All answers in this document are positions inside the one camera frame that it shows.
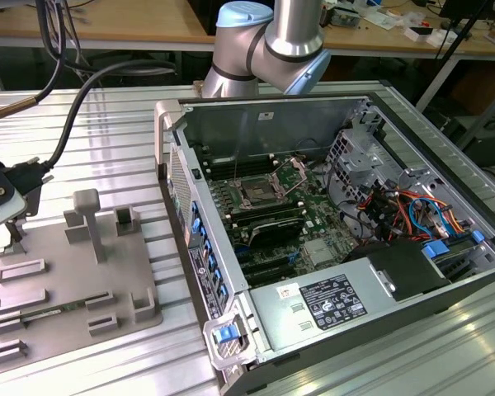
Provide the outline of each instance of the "circuit board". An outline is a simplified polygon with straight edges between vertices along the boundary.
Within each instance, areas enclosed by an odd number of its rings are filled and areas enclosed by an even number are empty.
[[[318,176],[307,167],[298,172],[297,164],[290,163],[289,159],[278,158],[283,165],[273,173],[208,181],[216,208],[251,287],[335,266],[358,245],[328,199]],[[275,177],[278,186],[273,182]],[[283,220],[264,213],[254,215],[249,221],[235,223],[235,215],[255,210],[271,212],[276,207],[284,208],[279,214],[289,216],[290,222],[300,218],[302,223],[298,224],[303,226],[292,238],[256,247],[250,238],[253,230]]]

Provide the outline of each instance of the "light blue robot joint cap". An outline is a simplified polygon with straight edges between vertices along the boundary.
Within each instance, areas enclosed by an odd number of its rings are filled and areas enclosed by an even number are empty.
[[[227,2],[218,14],[216,27],[261,25],[273,19],[273,10],[258,2]]]
[[[289,87],[284,91],[285,95],[300,95],[308,93],[315,87],[315,84],[323,76],[325,70],[330,63],[330,52],[327,49],[323,49],[321,54],[310,62],[306,70],[304,70]]]

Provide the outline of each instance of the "power supply label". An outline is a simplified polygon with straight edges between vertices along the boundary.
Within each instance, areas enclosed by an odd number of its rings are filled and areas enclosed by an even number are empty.
[[[300,293],[321,330],[328,330],[367,313],[344,274],[301,287]]]

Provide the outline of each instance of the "motherboard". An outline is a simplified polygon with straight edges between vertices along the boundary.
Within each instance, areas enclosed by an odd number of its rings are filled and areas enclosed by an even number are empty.
[[[322,175],[301,157],[238,162],[227,172],[214,167],[207,176],[251,287],[335,266],[358,245],[329,200]]]

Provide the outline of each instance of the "wooden workbench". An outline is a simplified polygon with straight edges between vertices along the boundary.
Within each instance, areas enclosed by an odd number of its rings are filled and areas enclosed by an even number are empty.
[[[70,0],[70,5],[77,2]],[[384,0],[383,5],[392,7],[402,2],[404,0]],[[76,16],[86,18],[87,23],[76,21],[75,25],[84,49],[213,49],[214,37],[204,32],[187,0],[96,0],[82,9],[85,12]],[[440,24],[438,16],[410,1],[390,9],[401,13],[423,12],[431,26]],[[387,31],[365,20],[361,20],[358,29],[328,26],[324,31],[325,48],[335,55],[434,58],[437,51],[427,43],[411,41],[403,34],[403,28]],[[495,60],[495,45],[483,37],[486,31],[474,29],[472,32],[473,37],[462,43],[419,107],[431,100],[459,60]],[[34,8],[14,7],[0,12],[0,46],[41,46],[39,37]]]
[[[403,0],[384,0],[386,7]],[[86,12],[77,17],[88,19],[89,24],[76,21],[79,38],[84,40],[117,40],[212,44],[187,0],[96,0],[82,8]],[[394,8],[401,13],[415,11],[428,15],[427,21],[438,26],[440,18],[424,7],[407,2]],[[435,53],[427,43],[414,43],[402,28],[390,31],[361,20],[359,29],[329,26],[325,31],[325,47],[330,50],[393,51],[407,53]],[[474,36],[464,42],[459,53],[495,55],[495,45],[483,37],[485,31],[474,30]],[[29,7],[14,7],[0,12],[0,37],[40,37],[36,11]]]

